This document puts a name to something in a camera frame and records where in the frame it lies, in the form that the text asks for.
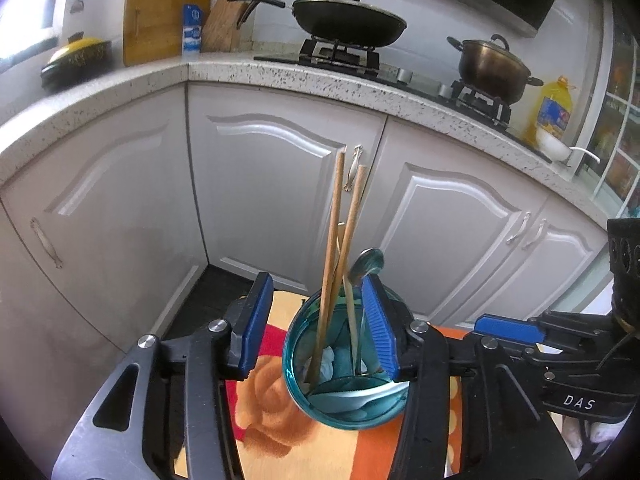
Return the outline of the right hand in white glove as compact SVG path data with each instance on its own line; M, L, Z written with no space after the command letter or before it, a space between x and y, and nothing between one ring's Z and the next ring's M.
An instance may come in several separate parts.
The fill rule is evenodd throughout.
M620 434L628 417L615 424L588 422L573 417L562 418L561 434L573 460L585 451L588 444L611 443Z

